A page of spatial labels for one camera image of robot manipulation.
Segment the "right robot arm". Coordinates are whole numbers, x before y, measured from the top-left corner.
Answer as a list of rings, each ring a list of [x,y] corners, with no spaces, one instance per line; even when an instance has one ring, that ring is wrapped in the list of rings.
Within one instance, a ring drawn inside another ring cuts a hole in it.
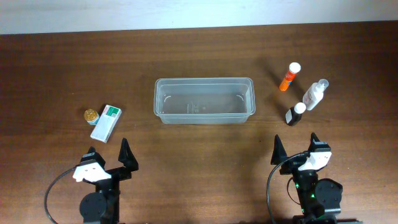
[[[338,220],[336,216],[341,213],[340,202],[343,186],[332,179],[319,179],[317,172],[327,166],[331,159],[331,147],[327,142],[320,141],[315,133],[311,134],[310,145],[306,151],[293,156],[288,156],[280,137],[274,138],[274,149],[271,170],[267,179],[266,202],[271,222],[275,223],[272,214],[269,190],[271,178],[279,169],[282,175],[291,175],[295,184],[301,215],[292,218],[293,223],[299,224],[342,224],[359,223],[359,220]]]

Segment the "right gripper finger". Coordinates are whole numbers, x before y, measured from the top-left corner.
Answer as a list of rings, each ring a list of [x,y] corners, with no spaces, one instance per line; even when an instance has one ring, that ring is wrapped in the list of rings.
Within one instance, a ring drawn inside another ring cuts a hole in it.
[[[318,139],[315,133],[310,136],[310,145],[308,147],[309,152],[329,152],[330,146],[327,142],[323,142]]]
[[[274,138],[274,149],[271,157],[271,165],[279,165],[287,160],[288,156],[278,134]]]

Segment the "white spray bottle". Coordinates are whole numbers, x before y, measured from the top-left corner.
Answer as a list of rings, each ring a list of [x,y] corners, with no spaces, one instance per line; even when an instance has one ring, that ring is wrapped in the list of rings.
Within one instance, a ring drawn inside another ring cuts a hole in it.
[[[310,86],[302,98],[307,110],[311,111],[316,107],[316,105],[323,99],[324,91],[328,86],[329,82],[326,79],[321,79]]]

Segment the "small jar gold lid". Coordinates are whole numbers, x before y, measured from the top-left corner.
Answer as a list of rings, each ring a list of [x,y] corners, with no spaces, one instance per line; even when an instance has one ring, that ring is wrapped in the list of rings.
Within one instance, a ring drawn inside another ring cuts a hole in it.
[[[93,109],[87,109],[83,116],[86,122],[90,125],[96,125],[100,118],[98,112]]]

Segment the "dark bottle white cap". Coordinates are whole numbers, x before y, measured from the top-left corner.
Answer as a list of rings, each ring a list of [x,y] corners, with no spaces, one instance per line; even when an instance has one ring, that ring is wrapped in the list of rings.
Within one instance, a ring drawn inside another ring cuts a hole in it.
[[[302,118],[302,114],[307,109],[306,105],[302,102],[297,103],[291,107],[285,114],[285,122],[289,126],[295,126]]]

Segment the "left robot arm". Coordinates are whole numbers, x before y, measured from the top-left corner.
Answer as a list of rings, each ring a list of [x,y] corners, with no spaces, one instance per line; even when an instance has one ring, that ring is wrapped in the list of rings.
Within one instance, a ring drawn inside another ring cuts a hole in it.
[[[102,156],[91,147],[76,167],[73,178],[95,186],[95,191],[80,202],[80,214],[84,223],[119,223],[119,183],[132,177],[139,164],[126,138],[121,141],[118,161],[122,167],[105,170]]]

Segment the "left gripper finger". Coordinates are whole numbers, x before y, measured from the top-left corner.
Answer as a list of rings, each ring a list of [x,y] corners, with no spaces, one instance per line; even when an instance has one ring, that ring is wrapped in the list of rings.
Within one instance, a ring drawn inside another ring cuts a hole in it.
[[[92,162],[97,162],[103,169],[106,163],[103,157],[98,152],[96,152],[96,149],[93,146],[91,146],[88,152],[82,156],[80,160],[80,165],[82,166]]]
[[[123,138],[121,141],[121,149],[119,152],[118,161],[121,162],[129,171],[139,170],[138,161],[134,157],[126,138]]]

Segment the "orange tube white cap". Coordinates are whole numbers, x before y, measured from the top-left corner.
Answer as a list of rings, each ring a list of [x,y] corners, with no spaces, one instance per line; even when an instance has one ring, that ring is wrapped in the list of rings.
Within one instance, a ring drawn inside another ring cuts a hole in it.
[[[285,74],[285,77],[283,78],[281,84],[279,85],[279,90],[280,91],[286,91],[292,81],[294,80],[295,76],[301,71],[301,65],[298,62],[292,62],[289,65],[289,69],[287,73]]]

